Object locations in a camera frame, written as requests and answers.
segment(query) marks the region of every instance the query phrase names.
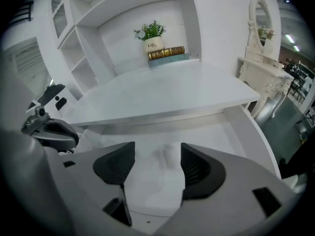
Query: cabinet door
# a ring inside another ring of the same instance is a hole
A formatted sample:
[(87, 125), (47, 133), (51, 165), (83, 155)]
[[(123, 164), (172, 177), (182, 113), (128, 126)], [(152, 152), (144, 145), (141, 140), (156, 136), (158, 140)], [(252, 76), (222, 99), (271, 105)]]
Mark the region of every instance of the cabinet door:
[(51, 22), (56, 33), (56, 45), (59, 48), (74, 27), (69, 0), (51, 0), (51, 15)]

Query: book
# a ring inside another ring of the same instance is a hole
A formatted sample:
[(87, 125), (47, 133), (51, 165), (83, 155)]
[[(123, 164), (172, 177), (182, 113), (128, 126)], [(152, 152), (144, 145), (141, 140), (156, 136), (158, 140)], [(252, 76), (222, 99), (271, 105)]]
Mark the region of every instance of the book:
[(164, 57), (160, 59), (149, 60), (148, 64), (149, 64), (149, 67), (152, 68), (159, 65), (164, 65), (164, 64), (168, 64), (168, 63), (172, 63), (176, 61), (188, 60), (188, 59), (189, 59), (189, 54), (185, 53), (185, 54), (178, 54), (174, 56), (168, 56), (168, 57)]
[(160, 59), (168, 56), (184, 54), (184, 46), (172, 47), (148, 53), (149, 60)]

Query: floor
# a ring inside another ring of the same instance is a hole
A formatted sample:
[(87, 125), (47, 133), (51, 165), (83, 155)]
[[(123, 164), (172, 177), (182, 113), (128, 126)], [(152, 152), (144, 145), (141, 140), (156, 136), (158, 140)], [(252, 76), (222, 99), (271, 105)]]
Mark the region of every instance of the floor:
[(278, 164), (281, 158), (285, 158), (288, 162), (301, 146), (300, 133), (295, 128), (295, 124), (303, 117), (296, 105), (286, 98), (278, 108), (276, 116), (270, 118), (279, 99), (280, 95), (274, 99), (268, 99), (263, 110), (255, 118), (266, 136)]
[(294, 103), (294, 105), (299, 108), (302, 105), (305, 98), (303, 98), (303, 96), (299, 95), (298, 93), (295, 93), (294, 95), (292, 94), (293, 90), (290, 90), (287, 96)]

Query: carved table leg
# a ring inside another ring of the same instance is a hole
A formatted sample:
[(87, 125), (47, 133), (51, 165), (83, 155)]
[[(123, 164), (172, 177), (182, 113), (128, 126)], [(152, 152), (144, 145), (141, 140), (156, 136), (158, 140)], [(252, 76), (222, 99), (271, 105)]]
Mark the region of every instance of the carved table leg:
[(254, 107), (254, 109), (253, 109), (252, 112), (251, 112), (251, 116), (252, 116), (253, 118), (255, 118), (255, 117), (259, 114), (259, 112), (262, 110), (262, 108), (265, 106), (266, 101), (267, 101), (267, 98), (268, 98), (268, 97), (265, 95), (265, 96), (261, 97), (261, 98), (257, 101), (257, 103), (256, 103), (256, 105), (255, 105), (255, 107)]
[(275, 113), (276, 113), (277, 109), (283, 103), (285, 98), (286, 98), (286, 94), (282, 93), (280, 100), (277, 102), (276, 106), (274, 107), (273, 111), (271, 112), (271, 118), (275, 117)]
[(242, 67), (241, 67), (241, 70), (240, 70), (240, 76), (238, 77), (239, 80), (241, 80), (241, 81), (244, 81), (244, 80), (245, 80), (245, 75), (246, 75), (246, 71), (245, 71), (245, 70), (247, 70), (247, 68), (246, 68), (246, 66), (243, 64)]

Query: green plant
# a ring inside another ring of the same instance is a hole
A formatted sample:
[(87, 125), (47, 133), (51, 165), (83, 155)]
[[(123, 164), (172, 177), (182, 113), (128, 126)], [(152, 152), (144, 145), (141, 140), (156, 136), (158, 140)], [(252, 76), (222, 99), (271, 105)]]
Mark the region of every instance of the green plant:
[(149, 25), (143, 24), (141, 29), (134, 30), (134, 38), (144, 41), (149, 38), (160, 37), (162, 36), (163, 32), (166, 32), (165, 26), (162, 26), (156, 20), (153, 20), (153, 23)]
[(265, 33), (265, 29), (264, 28), (258, 28), (258, 36), (259, 36), (259, 38), (262, 38), (264, 33)]

